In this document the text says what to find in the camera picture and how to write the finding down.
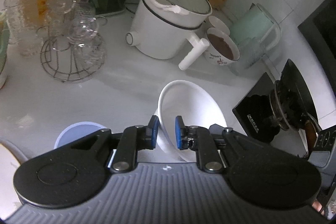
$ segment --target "white countertop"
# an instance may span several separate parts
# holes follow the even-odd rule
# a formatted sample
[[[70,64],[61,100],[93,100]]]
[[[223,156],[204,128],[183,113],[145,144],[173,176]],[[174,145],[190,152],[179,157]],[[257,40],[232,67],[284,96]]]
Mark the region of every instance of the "white countertop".
[[[227,125],[243,133],[232,108],[266,71],[263,63],[237,77],[227,67],[211,65],[201,56],[181,71],[177,65],[191,45],[170,60],[148,57],[125,42],[131,22],[129,12],[109,18],[100,30],[108,53],[105,64],[82,83],[53,79],[40,65],[39,55],[24,59],[16,46],[9,46],[10,75],[0,90],[0,137],[33,157],[53,149],[60,132],[75,122],[97,122],[114,133],[147,124],[157,109],[162,88],[177,79],[204,88],[220,106]],[[171,159],[157,145],[154,151],[140,151],[138,160]]]

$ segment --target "glass jar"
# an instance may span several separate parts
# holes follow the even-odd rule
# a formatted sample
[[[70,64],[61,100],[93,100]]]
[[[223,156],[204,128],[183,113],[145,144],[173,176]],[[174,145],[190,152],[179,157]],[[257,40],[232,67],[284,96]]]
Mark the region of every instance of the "glass jar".
[[[47,0],[5,0],[4,7],[11,36],[19,44],[20,54],[31,56],[39,52],[42,40],[30,34],[43,25]]]

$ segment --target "wire cup rack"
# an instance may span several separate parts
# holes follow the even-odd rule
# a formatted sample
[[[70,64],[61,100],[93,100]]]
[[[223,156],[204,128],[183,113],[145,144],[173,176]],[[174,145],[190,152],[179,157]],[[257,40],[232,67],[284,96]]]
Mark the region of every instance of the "wire cup rack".
[[[78,46],[70,43],[67,37],[47,37],[40,52],[45,72],[63,83],[74,82],[90,77],[104,64],[105,55],[97,63],[84,69],[76,58],[75,47]]]

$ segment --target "gray gripper base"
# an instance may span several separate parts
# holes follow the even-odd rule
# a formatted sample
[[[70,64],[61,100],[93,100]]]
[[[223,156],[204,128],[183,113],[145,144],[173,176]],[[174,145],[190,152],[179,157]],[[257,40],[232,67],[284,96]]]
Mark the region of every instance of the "gray gripper base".
[[[200,171],[195,163],[139,163],[129,173],[112,175],[94,198],[72,208],[47,210],[23,205],[8,224],[318,224],[310,206],[267,210],[236,196],[221,175]]]

